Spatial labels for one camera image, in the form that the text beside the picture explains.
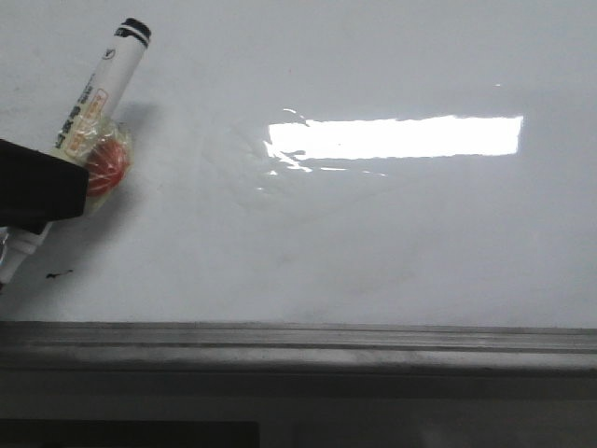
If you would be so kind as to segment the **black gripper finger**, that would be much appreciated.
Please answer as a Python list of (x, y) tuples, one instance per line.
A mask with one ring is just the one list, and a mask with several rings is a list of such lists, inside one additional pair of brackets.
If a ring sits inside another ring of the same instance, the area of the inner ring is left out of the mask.
[(39, 234), (54, 221), (80, 217), (89, 172), (7, 140), (1, 142), (1, 225)]

